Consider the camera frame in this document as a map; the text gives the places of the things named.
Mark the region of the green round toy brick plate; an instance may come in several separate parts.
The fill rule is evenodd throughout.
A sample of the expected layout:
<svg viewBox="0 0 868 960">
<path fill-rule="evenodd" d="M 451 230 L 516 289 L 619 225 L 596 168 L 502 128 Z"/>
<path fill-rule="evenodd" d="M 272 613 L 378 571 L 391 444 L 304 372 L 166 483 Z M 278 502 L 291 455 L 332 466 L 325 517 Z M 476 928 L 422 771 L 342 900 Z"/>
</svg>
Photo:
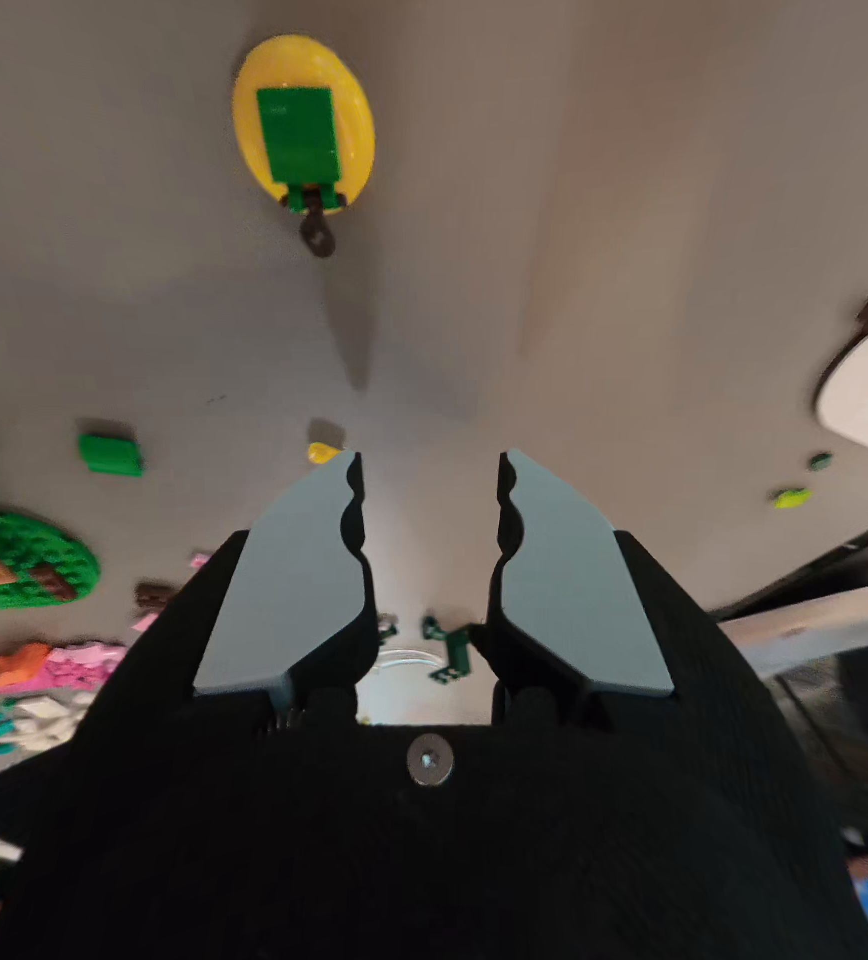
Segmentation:
<svg viewBox="0 0 868 960">
<path fill-rule="evenodd" d="M 98 560 L 78 539 L 33 516 L 0 510 L 0 611 L 72 603 L 100 579 Z"/>
</svg>

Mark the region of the yellow oval toy brick assembly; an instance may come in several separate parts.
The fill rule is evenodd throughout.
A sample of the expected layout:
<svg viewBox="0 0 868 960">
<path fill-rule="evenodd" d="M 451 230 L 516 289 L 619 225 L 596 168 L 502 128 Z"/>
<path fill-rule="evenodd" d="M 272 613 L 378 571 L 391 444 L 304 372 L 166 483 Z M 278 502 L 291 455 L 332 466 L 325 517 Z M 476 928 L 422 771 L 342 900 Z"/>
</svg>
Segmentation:
<svg viewBox="0 0 868 960">
<path fill-rule="evenodd" d="M 308 252 L 331 257 L 331 219 L 363 193 L 375 160 L 374 119 L 357 77 L 321 42 L 279 34 L 243 58 L 231 114 L 249 174 L 298 218 Z"/>
</svg>

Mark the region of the grey metal bar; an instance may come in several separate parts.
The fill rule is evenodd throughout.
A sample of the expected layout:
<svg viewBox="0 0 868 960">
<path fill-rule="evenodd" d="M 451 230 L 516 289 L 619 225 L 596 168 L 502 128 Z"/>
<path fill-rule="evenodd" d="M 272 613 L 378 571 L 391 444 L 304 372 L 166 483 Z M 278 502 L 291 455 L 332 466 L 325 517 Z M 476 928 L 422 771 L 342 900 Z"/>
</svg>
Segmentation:
<svg viewBox="0 0 868 960">
<path fill-rule="evenodd" d="M 868 586 L 722 621 L 763 680 L 811 662 L 868 649 Z"/>
</svg>

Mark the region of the grey desk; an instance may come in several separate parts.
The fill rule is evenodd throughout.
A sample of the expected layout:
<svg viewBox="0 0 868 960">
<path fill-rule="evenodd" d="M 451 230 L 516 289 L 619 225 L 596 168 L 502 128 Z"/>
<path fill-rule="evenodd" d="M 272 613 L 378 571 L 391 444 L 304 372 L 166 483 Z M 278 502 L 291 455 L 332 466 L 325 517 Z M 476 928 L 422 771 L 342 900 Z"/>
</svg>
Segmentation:
<svg viewBox="0 0 868 960">
<path fill-rule="evenodd" d="M 234 135 L 288 34 L 375 126 L 326 259 Z M 102 567 L 0 610 L 0 654 L 133 642 L 135 584 L 182 585 L 309 435 L 364 455 L 392 647 L 484 618 L 508 449 L 732 606 L 868 529 L 868 450 L 810 402 L 867 295 L 868 2 L 0 2 L 0 508 Z"/>
</svg>

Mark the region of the pile of colourful toy bricks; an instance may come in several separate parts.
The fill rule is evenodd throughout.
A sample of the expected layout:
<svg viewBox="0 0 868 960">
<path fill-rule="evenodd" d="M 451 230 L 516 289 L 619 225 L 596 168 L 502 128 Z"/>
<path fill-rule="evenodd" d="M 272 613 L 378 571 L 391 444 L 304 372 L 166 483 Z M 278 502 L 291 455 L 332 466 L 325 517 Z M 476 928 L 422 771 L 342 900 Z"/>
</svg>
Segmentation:
<svg viewBox="0 0 868 960">
<path fill-rule="evenodd" d="M 39 754 L 68 742 L 128 648 L 40 642 L 0 655 L 0 755 Z"/>
</svg>

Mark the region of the green flat toy brick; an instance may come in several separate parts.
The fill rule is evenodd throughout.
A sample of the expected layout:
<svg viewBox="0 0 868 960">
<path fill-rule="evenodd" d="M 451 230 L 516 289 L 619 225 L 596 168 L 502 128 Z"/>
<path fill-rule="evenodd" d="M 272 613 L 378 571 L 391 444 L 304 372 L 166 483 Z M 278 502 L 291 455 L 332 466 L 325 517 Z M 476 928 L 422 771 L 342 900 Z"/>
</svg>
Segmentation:
<svg viewBox="0 0 868 960">
<path fill-rule="evenodd" d="M 131 478 L 144 474 L 140 447 L 132 439 L 80 434 L 78 452 L 81 462 L 92 473 Z"/>
</svg>

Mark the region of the clear round container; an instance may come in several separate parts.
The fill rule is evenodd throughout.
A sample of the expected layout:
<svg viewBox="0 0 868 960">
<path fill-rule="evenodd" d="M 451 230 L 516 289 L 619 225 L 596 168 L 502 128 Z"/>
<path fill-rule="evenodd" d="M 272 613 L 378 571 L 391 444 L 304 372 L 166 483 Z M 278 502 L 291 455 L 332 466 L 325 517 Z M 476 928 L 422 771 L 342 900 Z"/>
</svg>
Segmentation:
<svg viewBox="0 0 868 960">
<path fill-rule="evenodd" d="M 440 721 L 450 706 L 430 675 L 445 666 L 442 654 L 384 647 L 358 688 L 361 721 L 368 725 L 419 725 Z"/>
</svg>

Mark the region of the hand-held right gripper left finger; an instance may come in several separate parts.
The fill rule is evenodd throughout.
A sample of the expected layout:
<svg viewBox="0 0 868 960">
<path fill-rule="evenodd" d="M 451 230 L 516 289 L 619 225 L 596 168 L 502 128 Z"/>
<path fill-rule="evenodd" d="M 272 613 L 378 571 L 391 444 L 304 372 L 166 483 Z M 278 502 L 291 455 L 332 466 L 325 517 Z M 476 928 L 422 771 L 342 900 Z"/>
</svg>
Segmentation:
<svg viewBox="0 0 868 960">
<path fill-rule="evenodd" d="M 344 450 L 276 498 L 250 527 L 205 646 L 198 695 L 306 698 L 351 689 L 380 647 L 364 553 L 361 455 Z"/>
</svg>

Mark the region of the dark green toy brick piece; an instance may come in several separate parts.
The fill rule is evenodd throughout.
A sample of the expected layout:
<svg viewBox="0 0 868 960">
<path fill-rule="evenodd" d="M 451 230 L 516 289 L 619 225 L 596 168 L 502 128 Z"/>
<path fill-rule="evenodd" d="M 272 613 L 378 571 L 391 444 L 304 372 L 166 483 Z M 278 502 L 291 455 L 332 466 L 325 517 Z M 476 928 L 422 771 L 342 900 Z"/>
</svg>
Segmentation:
<svg viewBox="0 0 868 960">
<path fill-rule="evenodd" d="M 429 674 L 429 679 L 441 686 L 467 678 L 471 674 L 469 645 L 475 624 L 465 624 L 454 630 L 445 630 L 433 615 L 421 620 L 421 634 L 426 641 L 440 642 L 444 648 L 445 664 Z"/>
</svg>

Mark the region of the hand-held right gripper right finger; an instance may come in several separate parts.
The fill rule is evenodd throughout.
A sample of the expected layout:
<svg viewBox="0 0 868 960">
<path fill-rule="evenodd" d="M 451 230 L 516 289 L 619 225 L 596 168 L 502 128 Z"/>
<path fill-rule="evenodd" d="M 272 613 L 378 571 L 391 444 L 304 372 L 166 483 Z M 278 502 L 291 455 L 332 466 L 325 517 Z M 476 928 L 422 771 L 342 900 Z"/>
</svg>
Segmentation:
<svg viewBox="0 0 868 960">
<path fill-rule="evenodd" d="M 498 466 L 488 625 L 514 654 L 581 690 L 667 698 L 675 691 L 615 527 L 582 494 L 517 449 Z"/>
</svg>

